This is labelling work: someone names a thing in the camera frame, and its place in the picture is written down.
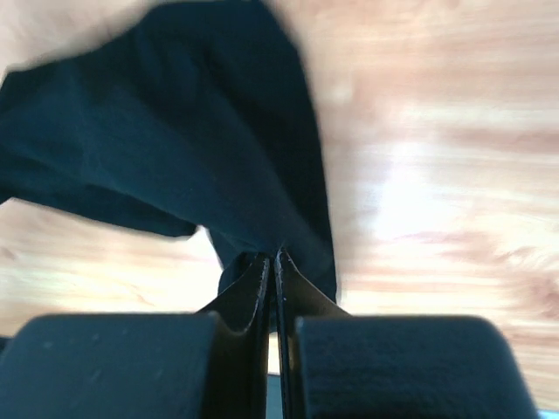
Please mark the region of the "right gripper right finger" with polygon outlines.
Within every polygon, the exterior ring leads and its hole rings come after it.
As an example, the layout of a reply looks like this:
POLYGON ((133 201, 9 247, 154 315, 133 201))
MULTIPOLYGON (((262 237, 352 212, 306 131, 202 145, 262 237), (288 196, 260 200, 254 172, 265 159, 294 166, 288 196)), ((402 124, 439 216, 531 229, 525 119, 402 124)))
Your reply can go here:
POLYGON ((286 418, 534 418, 501 332, 475 316, 353 316, 274 260, 286 418))

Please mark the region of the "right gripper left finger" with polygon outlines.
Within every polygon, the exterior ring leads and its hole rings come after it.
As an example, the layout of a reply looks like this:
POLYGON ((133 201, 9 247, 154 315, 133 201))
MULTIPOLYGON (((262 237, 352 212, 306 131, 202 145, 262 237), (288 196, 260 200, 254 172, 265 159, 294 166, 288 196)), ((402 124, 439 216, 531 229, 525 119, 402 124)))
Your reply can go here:
POLYGON ((1 353, 4 418, 262 418, 270 261, 196 313, 45 315, 1 353))

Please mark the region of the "black t shirt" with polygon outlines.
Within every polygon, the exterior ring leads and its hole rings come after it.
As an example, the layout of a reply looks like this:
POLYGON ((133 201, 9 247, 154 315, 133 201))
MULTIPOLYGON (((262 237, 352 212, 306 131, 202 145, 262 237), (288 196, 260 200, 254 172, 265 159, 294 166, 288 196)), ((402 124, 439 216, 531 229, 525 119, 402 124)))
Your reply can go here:
POLYGON ((286 249, 337 292, 299 53, 260 1, 168 3, 1 88, 1 197, 166 237, 210 232, 221 286, 286 249))

